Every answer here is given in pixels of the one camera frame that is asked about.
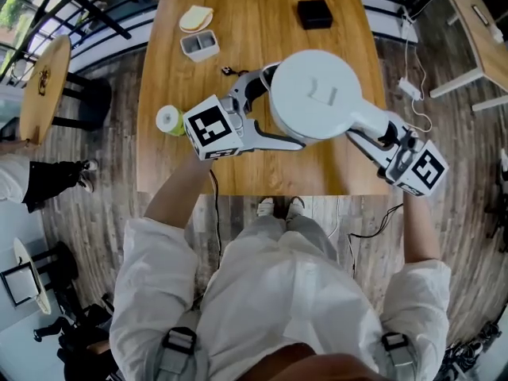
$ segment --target white container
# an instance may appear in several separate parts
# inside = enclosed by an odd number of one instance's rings
[[[180,46],[183,53],[194,62],[206,60],[221,51],[217,38],[211,29],[182,38]]]
[[[276,70],[268,83],[266,76],[273,67]],[[267,65],[260,78],[270,93],[274,122],[305,144],[339,136],[354,124],[363,124],[365,111],[374,107],[363,99],[351,67],[329,52],[296,52],[281,63]]]

